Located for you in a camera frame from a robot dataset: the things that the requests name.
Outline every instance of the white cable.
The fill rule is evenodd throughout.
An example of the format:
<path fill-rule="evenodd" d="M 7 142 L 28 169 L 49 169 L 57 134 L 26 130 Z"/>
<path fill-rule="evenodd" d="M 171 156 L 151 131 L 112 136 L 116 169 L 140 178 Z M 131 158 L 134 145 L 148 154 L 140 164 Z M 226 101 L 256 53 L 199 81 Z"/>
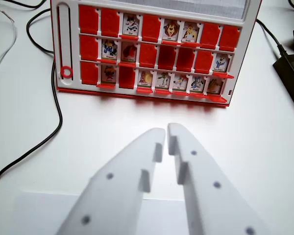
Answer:
<path fill-rule="evenodd" d="M 5 51 L 0 55 L 0 63 L 1 63 L 2 59 L 4 58 L 4 56 L 5 56 L 5 55 L 8 53 L 8 51 L 13 47 L 13 45 L 14 45 L 14 43 L 15 43 L 15 41 L 16 41 L 16 37 L 17 37 L 17 35 L 16 35 L 16 28 L 15 28 L 15 25 L 14 25 L 14 20 L 13 20 L 11 17 L 9 17 L 4 11 L 1 11 L 1 10 L 0 10 L 0 12 L 3 13 L 7 18 L 9 18 L 9 20 L 11 21 L 12 26 L 13 26 L 13 41 L 12 41 L 12 44 L 9 46 L 9 48 L 8 48 L 7 50 L 5 50 Z"/>

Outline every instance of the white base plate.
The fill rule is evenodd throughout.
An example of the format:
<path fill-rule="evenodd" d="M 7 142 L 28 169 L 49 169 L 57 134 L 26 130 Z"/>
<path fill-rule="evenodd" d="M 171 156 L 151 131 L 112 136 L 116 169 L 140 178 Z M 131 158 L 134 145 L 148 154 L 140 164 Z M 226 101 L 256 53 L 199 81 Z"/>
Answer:
<path fill-rule="evenodd" d="M 77 195 L 23 192 L 16 201 L 9 235 L 54 235 Z M 144 199 L 137 235 L 189 234 L 185 202 Z"/>

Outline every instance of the guess who game board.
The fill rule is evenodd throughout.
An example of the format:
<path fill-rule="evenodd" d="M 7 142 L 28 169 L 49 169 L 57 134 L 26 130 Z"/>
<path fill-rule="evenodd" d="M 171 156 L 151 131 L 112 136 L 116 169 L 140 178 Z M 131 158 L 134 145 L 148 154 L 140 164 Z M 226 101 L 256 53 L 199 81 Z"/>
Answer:
<path fill-rule="evenodd" d="M 261 3 L 238 1 L 51 0 L 58 90 L 228 106 Z"/>

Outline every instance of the gripper jaw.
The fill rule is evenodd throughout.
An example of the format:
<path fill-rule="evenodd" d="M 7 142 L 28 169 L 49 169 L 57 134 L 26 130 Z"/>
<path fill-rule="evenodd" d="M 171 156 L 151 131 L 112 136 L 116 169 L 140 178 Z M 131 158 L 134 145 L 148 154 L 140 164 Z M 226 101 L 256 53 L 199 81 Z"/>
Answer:
<path fill-rule="evenodd" d="M 151 129 L 100 169 L 57 235 L 134 235 L 165 130 Z M 190 235 L 270 235 L 218 164 L 182 125 L 168 125 L 169 154 L 183 185 Z"/>
<path fill-rule="evenodd" d="M 168 125 L 169 154 L 183 185 L 190 235 L 270 235 L 212 156 L 182 125 Z"/>
<path fill-rule="evenodd" d="M 134 235 L 143 199 L 161 162 L 165 130 L 151 129 L 89 181 L 58 235 Z"/>

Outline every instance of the cartoon character picture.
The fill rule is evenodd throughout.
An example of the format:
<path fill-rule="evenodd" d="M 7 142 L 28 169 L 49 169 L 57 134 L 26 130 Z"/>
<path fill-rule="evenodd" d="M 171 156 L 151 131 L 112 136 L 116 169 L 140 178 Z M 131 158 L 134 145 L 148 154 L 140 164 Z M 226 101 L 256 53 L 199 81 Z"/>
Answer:
<path fill-rule="evenodd" d="M 176 41 L 178 36 L 179 25 L 177 21 L 165 19 L 165 26 L 163 27 L 163 40 Z"/>
<path fill-rule="evenodd" d="M 106 59 L 116 60 L 118 53 L 118 45 L 114 41 L 104 40 L 102 44 L 102 57 Z"/>
<path fill-rule="evenodd" d="M 139 21 L 135 15 L 124 14 L 123 34 L 138 36 Z"/>
<path fill-rule="evenodd" d="M 133 43 L 123 42 L 122 43 L 122 61 L 135 62 L 136 61 L 137 48 Z"/>
<path fill-rule="evenodd" d="M 182 42 L 196 42 L 199 28 L 196 23 L 185 22 Z"/>
<path fill-rule="evenodd" d="M 149 71 L 142 71 L 137 86 L 139 87 L 151 87 L 152 74 Z"/>
<path fill-rule="evenodd" d="M 186 91 L 188 78 L 186 76 L 177 76 L 173 80 L 174 91 Z"/>
<path fill-rule="evenodd" d="M 202 93 L 206 80 L 203 77 L 193 77 L 190 92 Z"/>
<path fill-rule="evenodd" d="M 160 89 L 169 89 L 170 76 L 167 72 L 162 72 L 159 77 L 157 77 L 156 87 Z"/>
<path fill-rule="evenodd" d="M 213 71 L 225 72 L 229 63 L 227 54 L 218 53 L 216 55 Z"/>
<path fill-rule="evenodd" d="M 213 78 L 208 84 L 208 94 L 220 94 L 223 85 L 223 80 L 221 78 Z"/>
<path fill-rule="evenodd" d="M 113 66 L 103 65 L 101 66 L 101 82 L 102 83 L 116 83 L 116 70 Z"/>

